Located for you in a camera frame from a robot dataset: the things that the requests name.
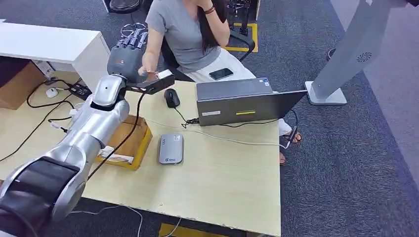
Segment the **long black hair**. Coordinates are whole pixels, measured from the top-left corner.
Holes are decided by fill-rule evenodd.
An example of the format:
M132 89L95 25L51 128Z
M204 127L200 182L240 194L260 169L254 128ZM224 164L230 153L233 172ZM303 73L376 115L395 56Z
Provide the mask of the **long black hair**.
M218 17L222 23L227 19L227 6L225 0L211 0L215 6ZM201 7L198 7L198 21L201 28L202 35L202 49L205 52L210 47L219 46L214 34L211 31L205 12Z

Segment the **external hard drive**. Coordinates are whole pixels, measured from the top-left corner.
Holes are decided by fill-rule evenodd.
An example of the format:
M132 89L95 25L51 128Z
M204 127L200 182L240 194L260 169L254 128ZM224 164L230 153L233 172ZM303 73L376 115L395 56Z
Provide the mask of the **external hard drive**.
M183 136L179 133L163 134L160 137L159 162L179 164L183 160Z

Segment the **cardboard box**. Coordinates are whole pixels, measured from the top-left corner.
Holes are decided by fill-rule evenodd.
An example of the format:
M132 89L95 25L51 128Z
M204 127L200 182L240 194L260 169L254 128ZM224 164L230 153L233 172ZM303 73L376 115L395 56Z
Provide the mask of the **cardboard box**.
M123 123L115 130L111 139L109 140L108 146L116 147L125 139L132 129L135 123L135 116L128 116ZM150 128L144 118L138 118L137 128L131 134L127 141L115 152L118 155L134 157L132 163L126 161L109 161L107 164L113 164L136 170L140 167L141 161L144 158L145 152L150 144L151 138L153 137ZM96 157L96 161L102 161L103 157Z
M26 101L35 86L44 80L45 76L42 72L28 61L21 71L0 87L0 108L17 110Z

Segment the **gray t-shirt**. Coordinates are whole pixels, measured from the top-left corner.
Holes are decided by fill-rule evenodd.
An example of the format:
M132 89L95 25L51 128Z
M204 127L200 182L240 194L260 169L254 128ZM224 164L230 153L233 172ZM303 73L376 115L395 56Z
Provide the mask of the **gray t-shirt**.
M181 0L154 0L145 22L164 34L183 73L195 72L220 55L220 47L202 50L199 21L192 19Z

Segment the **hand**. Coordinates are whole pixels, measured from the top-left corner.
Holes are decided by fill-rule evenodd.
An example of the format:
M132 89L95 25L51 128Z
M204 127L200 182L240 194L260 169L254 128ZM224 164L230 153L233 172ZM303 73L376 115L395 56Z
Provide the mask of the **hand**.
M157 78L157 73L158 73L158 72L153 72L153 71L150 69L150 67L149 67L149 68L147 68L147 67L146 67L146 66L144 66L144 65L138 69L138 74L139 74L140 76L145 76L144 74L147 74L147 79L146 79L146 81L154 81L154 80L157 80L157 79L158 79L158 78Z
M208 11L212 7L212 1L211 0L197 0L196 3L204 11Z

